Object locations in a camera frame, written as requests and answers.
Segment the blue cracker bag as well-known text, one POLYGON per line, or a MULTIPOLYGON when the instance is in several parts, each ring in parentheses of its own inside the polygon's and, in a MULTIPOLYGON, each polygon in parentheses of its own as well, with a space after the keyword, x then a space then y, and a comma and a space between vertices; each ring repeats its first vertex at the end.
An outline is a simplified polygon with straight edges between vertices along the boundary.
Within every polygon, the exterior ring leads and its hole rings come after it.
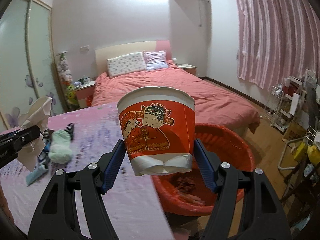
POLYGON ((35 170, 33 170, 33 172, 30 172, 26 176, 27 186, 30 186, 33 182, 38 180, 41 176, 43 176, 47 172, 48 172, 48 165, 47 164, 41 164, 38 167, 36 167, 35 170))

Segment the red paper cup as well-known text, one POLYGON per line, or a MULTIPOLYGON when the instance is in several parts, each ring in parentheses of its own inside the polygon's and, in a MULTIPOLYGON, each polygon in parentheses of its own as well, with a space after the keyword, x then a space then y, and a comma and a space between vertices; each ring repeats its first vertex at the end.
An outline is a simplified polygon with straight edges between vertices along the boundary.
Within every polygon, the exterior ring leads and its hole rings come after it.
POLYGON ((164 101, 128 105, 119 121, 126 152, 136 176, 165 176, 192 169, 195 112, 183 103, 164 101))

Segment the orange plastic trash basket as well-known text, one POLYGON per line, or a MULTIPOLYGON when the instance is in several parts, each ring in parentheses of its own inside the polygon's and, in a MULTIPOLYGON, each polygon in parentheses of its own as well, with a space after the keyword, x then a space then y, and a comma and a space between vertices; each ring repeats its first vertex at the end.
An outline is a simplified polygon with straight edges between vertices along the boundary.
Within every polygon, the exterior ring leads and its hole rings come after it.
POLYGON ((182 216, 207 216, 212 213, 227 171, 245 180, 240 171, 254 169, 253 153, 244 140, 230 129, 211 124, 196 124, 195 138, 201 144, 196 151, 200 162, 192 170, 166 176, 153 176, 164 212, 182 216))

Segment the mint green sock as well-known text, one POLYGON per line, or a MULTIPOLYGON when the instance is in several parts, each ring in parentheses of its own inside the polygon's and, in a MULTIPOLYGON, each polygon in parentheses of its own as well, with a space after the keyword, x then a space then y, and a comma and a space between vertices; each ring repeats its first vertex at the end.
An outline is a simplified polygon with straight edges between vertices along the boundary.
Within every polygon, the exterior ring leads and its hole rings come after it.
POLYGON ((72 150, 70 149, 71 136, 63 129, 57 130, 52 134, 48 157, 57 164, 66 164, 72 159, 72 150))

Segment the black beaded mat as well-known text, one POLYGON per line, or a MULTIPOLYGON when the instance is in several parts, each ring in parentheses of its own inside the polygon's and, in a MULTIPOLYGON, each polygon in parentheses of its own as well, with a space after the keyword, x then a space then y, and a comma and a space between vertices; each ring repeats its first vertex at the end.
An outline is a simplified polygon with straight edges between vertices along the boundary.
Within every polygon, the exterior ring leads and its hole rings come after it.
POLYGON ((65 131, 69 134, 71 141, 74 140, 74 126, 75 126, 75 123, 71 122, 65 128, 65 131))

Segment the sliding floral wardrobe door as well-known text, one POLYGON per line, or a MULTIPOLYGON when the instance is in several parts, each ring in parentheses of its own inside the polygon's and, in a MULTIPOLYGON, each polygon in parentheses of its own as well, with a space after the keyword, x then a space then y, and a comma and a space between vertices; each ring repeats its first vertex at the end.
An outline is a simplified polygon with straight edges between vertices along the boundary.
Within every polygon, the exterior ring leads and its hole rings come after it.
POLYGON ((51 10, 36 0, 12 0, 1 18, 1 131, 40 97, 52 99, 51 115, 65 111, 57 78, 51 10))

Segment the pink floral table cloth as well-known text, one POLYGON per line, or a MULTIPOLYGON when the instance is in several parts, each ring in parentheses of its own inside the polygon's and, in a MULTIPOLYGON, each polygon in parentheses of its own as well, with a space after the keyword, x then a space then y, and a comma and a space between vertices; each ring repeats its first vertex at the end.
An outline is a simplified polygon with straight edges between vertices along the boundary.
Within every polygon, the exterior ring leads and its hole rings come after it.
MULTIPOLYGON (((15 160, 1 169, 1 186, 16 226, 27 233, 36 206, 54 172, 83 169, 112 151, 122 133, 116 102, 53 116, 48 127, 54 131, 74 124, 72 159, 65 165, 50 163, 48 172, 33 184, 30 173, 15 160)), ((150 176, 135 176, 125 157, 112 189, 102 196, 108 216, 120 239, 174 239, 150 176)))

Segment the stacked plush toys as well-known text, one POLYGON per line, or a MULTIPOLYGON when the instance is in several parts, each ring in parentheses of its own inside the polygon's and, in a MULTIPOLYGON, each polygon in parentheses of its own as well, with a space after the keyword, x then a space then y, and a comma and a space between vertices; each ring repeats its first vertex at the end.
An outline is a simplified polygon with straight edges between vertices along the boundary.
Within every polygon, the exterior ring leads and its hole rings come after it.
POLYGON ((60 79, 62 90, 66 98, 68 108, 74 111, 79 108, 78 100, 74 91, 73 78, 66 59, 65 53, 58 55, 57 73, 60 79))

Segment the pink white left nightstand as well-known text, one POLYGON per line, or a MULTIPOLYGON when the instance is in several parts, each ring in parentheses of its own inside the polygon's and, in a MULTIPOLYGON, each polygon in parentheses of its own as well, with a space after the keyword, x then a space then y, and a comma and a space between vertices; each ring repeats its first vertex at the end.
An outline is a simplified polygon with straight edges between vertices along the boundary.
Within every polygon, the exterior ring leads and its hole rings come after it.
POLYGON ((86 99, 89 96, 93 97, 95 89, 95 81, 91 81, 88 84, 84 84, 75 90, 76 98, 80 108, 86 108, 86 99))

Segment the small red bin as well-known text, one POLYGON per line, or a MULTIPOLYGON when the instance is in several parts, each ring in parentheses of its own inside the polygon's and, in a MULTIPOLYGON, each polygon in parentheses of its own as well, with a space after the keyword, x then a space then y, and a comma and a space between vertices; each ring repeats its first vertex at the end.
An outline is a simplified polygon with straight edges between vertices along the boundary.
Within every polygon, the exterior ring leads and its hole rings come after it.
POLYGON ((89 96, 89 97, 86 99, 86 106, 87 106, 87 107, 91 107, 91 106, 92 106, 92 101, 93 101, 93 97, 92 97, 92 96, 89 96))

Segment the cluttered white shelf rack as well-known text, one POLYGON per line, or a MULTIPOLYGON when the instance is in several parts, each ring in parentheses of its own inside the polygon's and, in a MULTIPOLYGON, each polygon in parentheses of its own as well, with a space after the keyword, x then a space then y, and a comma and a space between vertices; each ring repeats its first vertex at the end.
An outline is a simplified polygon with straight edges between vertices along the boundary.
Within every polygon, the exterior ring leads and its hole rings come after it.
POLYGON ((285 154, 290 150, 294 160, 300 162, 307 150, 307 140, 313 142, 319 118, 319 85, 316 74, 306 70, 299 79, 289 76, 268 90, 267 103, 260 118, 283 135, 285 146, 280 154, 278 170, 291 171, 283 166, 285 154))

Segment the beige pink headboard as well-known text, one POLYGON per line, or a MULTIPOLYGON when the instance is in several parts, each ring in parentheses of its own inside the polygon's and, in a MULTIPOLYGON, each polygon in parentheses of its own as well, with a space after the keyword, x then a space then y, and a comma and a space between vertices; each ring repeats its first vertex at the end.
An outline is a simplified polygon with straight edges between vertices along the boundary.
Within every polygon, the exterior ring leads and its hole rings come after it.
POLYGON ((95 50, 95 62, 97 74, 107 71, 107 59, 138 51, 161 51, 166 50, 167 60, 172 59, 171 44, 169 40, 143 41, 120 44, 95 50))

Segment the pink striped pillow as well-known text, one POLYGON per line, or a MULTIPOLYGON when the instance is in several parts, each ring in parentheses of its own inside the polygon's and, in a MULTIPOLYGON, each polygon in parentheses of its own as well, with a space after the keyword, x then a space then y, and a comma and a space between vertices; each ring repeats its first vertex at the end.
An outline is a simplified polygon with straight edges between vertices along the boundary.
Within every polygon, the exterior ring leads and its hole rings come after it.
POLYGON ((148 71, 168 68, 166 50, 144 51, 143 56, 146 62, 146 70, 148 71))

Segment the right nightstand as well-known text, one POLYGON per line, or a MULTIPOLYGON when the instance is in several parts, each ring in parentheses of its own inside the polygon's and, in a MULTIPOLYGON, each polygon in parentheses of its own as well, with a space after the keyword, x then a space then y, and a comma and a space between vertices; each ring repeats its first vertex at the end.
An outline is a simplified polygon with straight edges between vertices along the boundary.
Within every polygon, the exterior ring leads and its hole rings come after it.
POLYGON ((179 68, 183 69, 184 71, 188 72, 189 74, 197 75, 197 67, 191 64, 178 64, 179 68))

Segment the pink striped curtain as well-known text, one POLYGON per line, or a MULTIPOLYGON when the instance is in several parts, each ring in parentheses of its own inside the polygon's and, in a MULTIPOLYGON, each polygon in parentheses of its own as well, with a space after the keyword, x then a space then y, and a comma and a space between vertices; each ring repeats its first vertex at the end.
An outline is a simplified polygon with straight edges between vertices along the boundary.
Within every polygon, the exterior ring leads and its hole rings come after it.
POLYGON ((238 78, 261 89, 308 69, 319 77, 319 18, 308 0, 236 0, 238 78))

